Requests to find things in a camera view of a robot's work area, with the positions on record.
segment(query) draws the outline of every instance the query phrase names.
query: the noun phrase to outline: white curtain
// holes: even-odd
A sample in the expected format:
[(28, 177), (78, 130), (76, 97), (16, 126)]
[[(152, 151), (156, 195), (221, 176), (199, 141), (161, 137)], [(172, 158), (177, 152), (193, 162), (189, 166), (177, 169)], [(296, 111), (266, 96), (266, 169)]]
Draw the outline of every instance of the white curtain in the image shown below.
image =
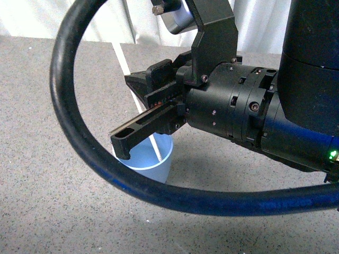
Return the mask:
[[(0, 0), (0, 34), (55, 38), (74, 0)], [(280, 53), (291, 0), (229, 0), (239, 30), (239, 51)], [(196, 31), (172, 35), (150, 0), (109, 0), (84, 40), (189, 47)]]

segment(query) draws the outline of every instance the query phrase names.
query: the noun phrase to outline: plastic cup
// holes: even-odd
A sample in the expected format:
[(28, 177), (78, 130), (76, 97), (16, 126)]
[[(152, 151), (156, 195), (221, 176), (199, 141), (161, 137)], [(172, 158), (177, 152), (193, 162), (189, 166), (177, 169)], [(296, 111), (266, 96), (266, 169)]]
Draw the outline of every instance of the plastic cup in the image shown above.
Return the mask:
[(129, 160), (119, 158), (118, 160), (143, 176), (165, 183), (171, 168), (173, 139), (170, 135), (157, 133), (154, 133), (154, 138), (159, 147), (162, 161), (159, 162), (149, 138), (132, 148)]

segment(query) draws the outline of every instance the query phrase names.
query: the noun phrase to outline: green led light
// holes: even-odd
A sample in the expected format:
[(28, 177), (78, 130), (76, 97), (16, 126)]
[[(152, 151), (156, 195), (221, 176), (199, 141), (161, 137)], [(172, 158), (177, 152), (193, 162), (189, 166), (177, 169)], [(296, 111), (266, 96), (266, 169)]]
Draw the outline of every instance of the green led light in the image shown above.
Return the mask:
[(333, 152), (331, 152), (331, 156), (334, 157), (334, 156), (337, 155), (337, 153), (338, 153), (337, 151), (333, 151)]

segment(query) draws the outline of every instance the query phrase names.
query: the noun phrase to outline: black power cord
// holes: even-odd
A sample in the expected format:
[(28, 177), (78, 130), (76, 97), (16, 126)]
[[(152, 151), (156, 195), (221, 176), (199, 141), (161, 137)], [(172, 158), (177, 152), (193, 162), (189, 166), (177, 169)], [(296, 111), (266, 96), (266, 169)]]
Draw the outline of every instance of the black power cord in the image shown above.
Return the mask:
[(339, 207), (339, 184), (257, 193), (222, 193), (161, 184), (124, 166), (92, 136), (78, 110), (74, 60), (80, 40), (107, 0), (76, 0), (65, 16), (53, 50), (50, 90), (60, 125), (79, 156), (102, 178), (143, 201), (187, 213), (258, 216)]

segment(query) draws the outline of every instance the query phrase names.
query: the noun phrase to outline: gray carpet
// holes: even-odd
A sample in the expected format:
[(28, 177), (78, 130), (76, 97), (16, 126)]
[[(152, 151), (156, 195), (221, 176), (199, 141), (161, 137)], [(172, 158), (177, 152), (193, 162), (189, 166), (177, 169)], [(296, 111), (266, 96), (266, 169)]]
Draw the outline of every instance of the gray carpet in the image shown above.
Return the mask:
[[(213, 217), (166, 210), (128, 196), (71, 148), (52, 109), (53, 40), (0, 37), (1, 253), (339, 253), (335, 210), (271, 217)], [(131, 71), (187, 49), (123, 45)], [(280, 56), (244, 53), (244, 64), (279, 67)], [(107, 133), (137, 115), (111, 44), (83, 42), (76, 59), (83, 118)], [(227, 140), (184, 126), (168, 183), (219, 191), (321, 184)]]

